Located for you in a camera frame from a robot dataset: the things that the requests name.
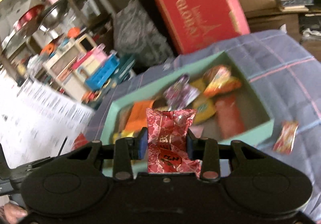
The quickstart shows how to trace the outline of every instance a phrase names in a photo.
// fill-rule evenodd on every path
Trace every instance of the finger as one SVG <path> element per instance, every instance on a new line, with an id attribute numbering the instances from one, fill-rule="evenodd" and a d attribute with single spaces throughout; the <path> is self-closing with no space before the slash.
<path id="1" fill-rule="evenodd" d="M 6 214 L 5 218 L 7 219 L 9 224 L 17 224 L 18 223 L 18 219 L 10 214 L 8 214 L 8 215 Z"/>
<path id="2" fill-rule="evenodd" d="M 16 218 L 23 218 L 28 215 L 27 211 L 18 205 L 13 205 L 11 214 Z"/>

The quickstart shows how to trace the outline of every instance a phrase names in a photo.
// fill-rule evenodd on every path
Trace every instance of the book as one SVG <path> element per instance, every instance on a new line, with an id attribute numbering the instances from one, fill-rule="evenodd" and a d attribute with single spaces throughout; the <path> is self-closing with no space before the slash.
<path id="1" fill-rule="evenodd" d="M 287 7 L 279 7 L 282 12 L 307 12 L 309 8 L 306 6 L 287 6 Z"/>
<path id="2" fill-rule="evenodd" d="M 238 0 L 155 0 L 180 54 L 248 34 Z"/>
<path id="3" fill-rule="evenodd" d="M 278 0 L 282 7 L 313 5 L 313 0 Z"/>

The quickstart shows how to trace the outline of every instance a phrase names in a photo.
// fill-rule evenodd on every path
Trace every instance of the open cardboard box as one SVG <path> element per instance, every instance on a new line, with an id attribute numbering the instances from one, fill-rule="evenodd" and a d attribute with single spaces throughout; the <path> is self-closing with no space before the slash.
<path id="1" fill-rule="evenodd" d="M 203 74 L 213 66 L 224 64 L 232 67 L 232 75 L 241 79 L 243 86 L 234 93 L 237 96 L 237 106 L 240 109 L 242 120 L 245 124 L 246 132 L 236 135 L 231 139 L 222 140 L 219 127 L 217 125 L 215 116 L 202 123 L 205 128 L 203 137 L 214 138 L 220 144 L 230 144 L 232 140 L 241 140 L 249 145 L 257 145 L 260 142 L 271 137 L 274 125 L 274 119 L 270 118 L 264 105 L 259 99 L 254 89 L 251 88 L 249 82 L 245 79 L 242 72 L 234 64 L 225 52 L 213 54 L 200 61 L 185 65 L 181 69 L 167 75 L 153 83 L 150 83 L 137 91 L 134 91 L 112 103 L 108 112 L 105 127 L 102 132 L 101 141 L 103 145 L 111 144 L 112 136 L 118 130 L 120 117 L 123 117 L 121 110 L 130 107 L 134 102 L 153 99 L 159 96 L 169 86 L 171 86 L 177 79 L 189 74 L 190 82 L 200 78 Z M 134 174 L 137 172 L 145 172 L 147 170 L 147 156 L 144 161 L 136 162 L 133 165 Z M 106 164 L 103 173 L 106 176 L 112 175 L 110 164 Z"/>

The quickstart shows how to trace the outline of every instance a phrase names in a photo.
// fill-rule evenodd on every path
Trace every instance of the plaid tablecloth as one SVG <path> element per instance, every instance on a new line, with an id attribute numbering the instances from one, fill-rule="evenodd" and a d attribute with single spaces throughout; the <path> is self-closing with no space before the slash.
<path id="1" fill-rule="evenodd" d="M 215 43 L 204 50 L 181 55 L 164 65 L 152 67 L 119 85 L 108 93 L 92 118 L 85 134 L 87 139 L 100 139 L 114 100 L 219 51 L 228 53 L 275 118 L 272 137 L 259 148 L 310 178 L 314 190 L 305 213 L 314 220 L 321 219 L 321 64 L 279 30 Z M 288 156 L 272 151 L 284 120 L 297 120 L 300 123 L 293 152 Z"/>

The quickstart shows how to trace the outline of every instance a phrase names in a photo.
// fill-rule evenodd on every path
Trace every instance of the pink container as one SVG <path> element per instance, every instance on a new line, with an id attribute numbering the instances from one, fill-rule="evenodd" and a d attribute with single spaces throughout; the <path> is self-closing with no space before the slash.
<path id="1" fill-rule="evenodd" d="M 101 63 L 101 65 L 103 65 L 105 61 L 107 61 L 107 59 L 109 58 L 108 55 L 103 51 L 104 48 L 105 45 L 100 44 L 99 46 L 91 50 L 93 56 L 96 60 L 98 60 Z"/>

